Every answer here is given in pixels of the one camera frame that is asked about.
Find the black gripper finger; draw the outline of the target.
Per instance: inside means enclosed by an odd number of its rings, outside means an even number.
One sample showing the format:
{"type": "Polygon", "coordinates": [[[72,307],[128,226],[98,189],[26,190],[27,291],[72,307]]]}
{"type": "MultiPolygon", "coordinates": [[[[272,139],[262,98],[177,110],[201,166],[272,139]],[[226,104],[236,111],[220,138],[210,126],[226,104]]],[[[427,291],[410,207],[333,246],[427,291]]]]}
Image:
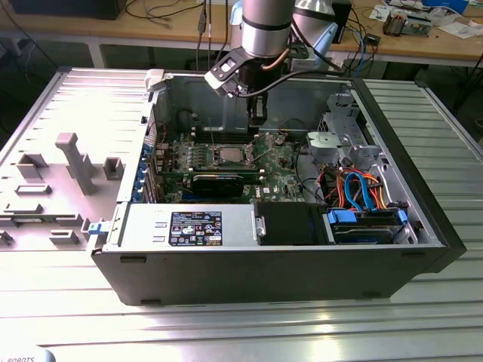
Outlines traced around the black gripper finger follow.
{"type": "Polygon", "coordinates": [[[260,127],[267,121],[267,100],[268,96],[255,96],[248,98],[249,127],[260,127]]]}

